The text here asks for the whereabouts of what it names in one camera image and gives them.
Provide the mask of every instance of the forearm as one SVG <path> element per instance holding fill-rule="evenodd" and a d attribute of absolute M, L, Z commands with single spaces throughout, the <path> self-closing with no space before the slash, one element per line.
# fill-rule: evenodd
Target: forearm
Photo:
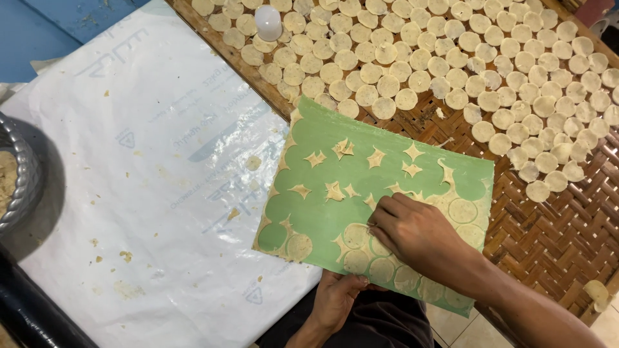
<path fill-rule="evenodd" d="M 484 257 L 476 263 L 470 277 L 476 284 L 469 282 L 468 289 L 457 291 L 494 308 L 531 347 L 605 347 L 559 304 L 515 281 Z"/>
<path fill-rule="evenodd" d="M 320 348 L 331 335 L 316 325 L 310 317 L 286 343 L 286 348 Z"/>

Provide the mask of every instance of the white plastic cup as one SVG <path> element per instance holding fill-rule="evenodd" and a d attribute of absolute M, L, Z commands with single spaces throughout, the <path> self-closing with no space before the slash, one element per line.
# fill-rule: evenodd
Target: white plastic cup
<path fill-rule="evenodd" d="M 282 35 L 282 19 L 271 5 L 260 6 L 254 15 L 258 36 L 264 41 L 276 41 Z"/>

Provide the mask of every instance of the metal bowl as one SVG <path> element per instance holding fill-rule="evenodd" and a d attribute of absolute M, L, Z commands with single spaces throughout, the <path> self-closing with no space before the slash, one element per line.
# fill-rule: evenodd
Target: metal bowl
<path fill-rule="evenodd" d="M 17 180 L 13 197 L 0 219 L 0 235 L 12 230 L 37 206 L 43 193 L 43 170 L 37 155 L 15 124 L 0 112 L 0 148 L 11 148 L 17 160 Z"/>

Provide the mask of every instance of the dark clothing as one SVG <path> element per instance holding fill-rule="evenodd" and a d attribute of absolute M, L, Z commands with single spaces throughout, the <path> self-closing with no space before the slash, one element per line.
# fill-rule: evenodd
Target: dark clothing
<path fill-rule="evenodd" d="M 286 345 L 310 315 L 316 288 L 310 291 L 262 337 L 261 348 Z M 359 294 L 342 329 L 325 348 L 432 348 L 434 339 L 425 302 L 397 292 L 366 290 Z"/>

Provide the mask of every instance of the white plastic sheet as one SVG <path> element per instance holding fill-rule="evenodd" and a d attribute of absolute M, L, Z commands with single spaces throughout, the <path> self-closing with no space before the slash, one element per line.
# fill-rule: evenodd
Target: white plastic sheet
<path fill-rule="evenodd" d="M 250 249 L 286 124 L 162 0 L 0 110 L 64 170 L 48 187 L 64 199 L 38 208 L 59 211 L 53 231 L 20 265 L 100 347 L 246 347 L 317 283 Z"/>

